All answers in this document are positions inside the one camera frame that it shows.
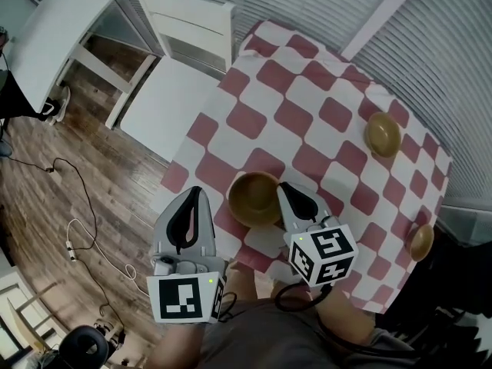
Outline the brown bowl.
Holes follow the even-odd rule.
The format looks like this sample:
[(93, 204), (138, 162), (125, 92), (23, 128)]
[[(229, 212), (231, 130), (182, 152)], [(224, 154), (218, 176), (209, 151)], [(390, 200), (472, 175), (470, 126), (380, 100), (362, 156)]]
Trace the brown bowl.
[(279, 180), (264, 171), (248, 172), (232, 184), (228, 205), (232, 216), (249, 228), (263, 228), (281, 220)]
[(376, 112), (364, 128), (364, 141), (373, 154), (394, 158), (401, 147), (400, 127), (388, 113)]
[(405, 248), (413, 261), (419, 262), (427, 257), (434, 243), (434, 229), (423, 224), (411, 230), (405, 240)]

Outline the red white checked tablecloth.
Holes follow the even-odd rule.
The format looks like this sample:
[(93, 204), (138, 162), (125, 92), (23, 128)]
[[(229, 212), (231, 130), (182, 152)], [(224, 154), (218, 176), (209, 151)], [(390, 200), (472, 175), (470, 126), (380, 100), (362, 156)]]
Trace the red white checked tablecloth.
[[(365, 144), (364, 128), (376, 112), (400, 127), (394, 158)], [(451, 162), (410, 109), (362, 70), (306, 35), (264, 21), (249, 31), (185, 135), (151, 206), (162, 212), (180, 192), (201, 186), (218, 251), (289, 279), (282, 227), (245, 227), (232, 217), (228, 194), (250, 171), (304, 185), (357, 241), (357, 263), (341, 283), (345, 294), (364, 310), (384, 313), (415, 266), (405, 239), (435, 223)]]

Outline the person's left forearm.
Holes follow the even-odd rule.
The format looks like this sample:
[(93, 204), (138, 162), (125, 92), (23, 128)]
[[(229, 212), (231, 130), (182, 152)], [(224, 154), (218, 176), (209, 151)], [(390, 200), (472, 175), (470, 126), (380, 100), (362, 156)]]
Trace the person's left forearm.
[(173, 324), (149, 354), (144, 369), (195, 369), (205, 324)]

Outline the person's right forearm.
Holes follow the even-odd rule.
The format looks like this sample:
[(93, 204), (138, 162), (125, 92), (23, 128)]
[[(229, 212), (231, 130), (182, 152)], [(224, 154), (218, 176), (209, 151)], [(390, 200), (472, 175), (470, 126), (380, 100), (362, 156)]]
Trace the person's right forearm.
[(338, 337), (359, 345), (366, 345), (375, 329), (374, 319), (355, 307), (337, 287), (315, 305), (321, 323)]

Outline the white desk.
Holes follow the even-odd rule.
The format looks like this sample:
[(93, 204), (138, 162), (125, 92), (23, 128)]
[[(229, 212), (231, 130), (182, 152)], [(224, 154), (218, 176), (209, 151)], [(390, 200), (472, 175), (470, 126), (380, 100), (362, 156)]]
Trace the white desk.
[(113, 128), (131, 85), (81, 40), (115, 0), (42, 0), (8, 54), (8, 64), (32, 109), (40, 112), (65, 63), (76, 60), (121, 91), (105, 123)]

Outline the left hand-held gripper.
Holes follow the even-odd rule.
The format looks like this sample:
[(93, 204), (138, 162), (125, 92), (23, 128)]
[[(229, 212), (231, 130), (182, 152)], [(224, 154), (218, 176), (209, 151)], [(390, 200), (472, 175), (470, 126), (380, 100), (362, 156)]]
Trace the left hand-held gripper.
[[(156, 254), (215, 255), (215, 235), (209, 200), (193, 186), (163, 210), (155, 224)], [(161, 256), (147, 278), (151, 309), (160, 324), (218, 322), (227, 262), (220, 257), (183, 259)]]

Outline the white chair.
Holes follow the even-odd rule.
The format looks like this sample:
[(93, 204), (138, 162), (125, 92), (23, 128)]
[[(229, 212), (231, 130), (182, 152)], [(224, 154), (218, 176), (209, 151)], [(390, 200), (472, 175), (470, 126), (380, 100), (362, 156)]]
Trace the white chair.
[(229, 69), (235, 58), (235, 6), (205, 0), (139, 2), (165, 54), (128, 107), (120, 128), (171, 161), (219, 80), (179, 61), (169, 41), (209, 52)]

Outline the person's grey shirt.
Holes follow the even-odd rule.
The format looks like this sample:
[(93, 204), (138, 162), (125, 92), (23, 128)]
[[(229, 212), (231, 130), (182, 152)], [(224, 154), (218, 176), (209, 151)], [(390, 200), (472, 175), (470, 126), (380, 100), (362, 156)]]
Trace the person's grey shirt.
[(261, 299), (238, 302), (231, 318), (206, 328), (196, 369), (411, 369), (416, 362), (337, 351), (315, 309), (285, 312)]

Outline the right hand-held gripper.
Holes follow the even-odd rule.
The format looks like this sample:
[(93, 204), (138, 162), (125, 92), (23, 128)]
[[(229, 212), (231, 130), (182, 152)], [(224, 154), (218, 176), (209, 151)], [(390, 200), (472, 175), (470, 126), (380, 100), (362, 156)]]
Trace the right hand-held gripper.
[[(319, 194), (302, 184), (281, 182), (277, 194), (285, 230), (290, 231), (284, 240), (294, 273), (311, 288), (347, 278), (358, 256), (350, 228), (331, 216)], [(305, 225), (310, 226), (295, 231)]]

